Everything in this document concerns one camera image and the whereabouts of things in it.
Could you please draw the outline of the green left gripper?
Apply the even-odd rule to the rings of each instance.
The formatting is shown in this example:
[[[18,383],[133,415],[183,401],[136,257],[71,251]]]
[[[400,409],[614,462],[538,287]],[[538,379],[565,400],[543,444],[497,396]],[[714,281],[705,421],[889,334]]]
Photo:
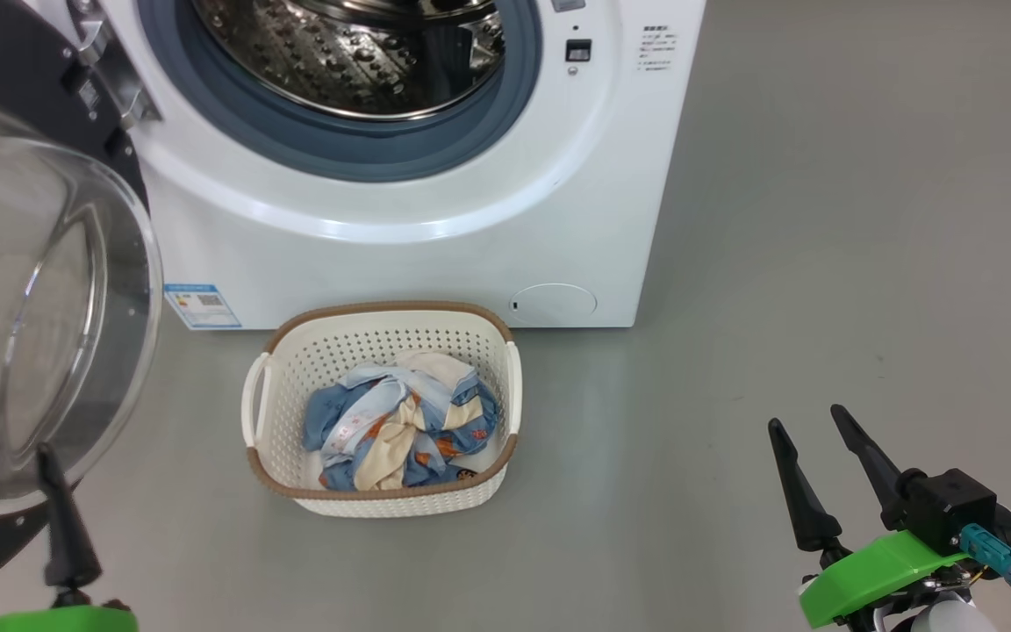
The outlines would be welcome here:
[[[102,567],[88,529],[52,445],[37,445],[37,476],[45,495],[49,561],[45,585],[55,589],[56,608],[0,616],[0,631],[137,631],[128,609],[90,605],[85,586],[96,583]]]

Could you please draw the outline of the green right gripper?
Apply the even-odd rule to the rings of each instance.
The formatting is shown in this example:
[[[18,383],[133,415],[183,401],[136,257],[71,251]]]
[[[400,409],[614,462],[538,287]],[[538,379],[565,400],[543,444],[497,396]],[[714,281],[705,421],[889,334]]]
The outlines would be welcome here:
[[[902,528],[903,500],[896,492],[901,471],[846,407],[833,404],[830,413],[845,447],[857,456],[870,481],[881,504],[884,528],[888,531]],[[840,523],[815,495],[799,466],[798,450],[782,420],[771,419],[767,428],[797,548],[804,552],[839,548]],[[967,557],[961,549],[939,555],[907,531],[891,533],[831,564],[799,589],[799,608],[810,628],[827,627]]]

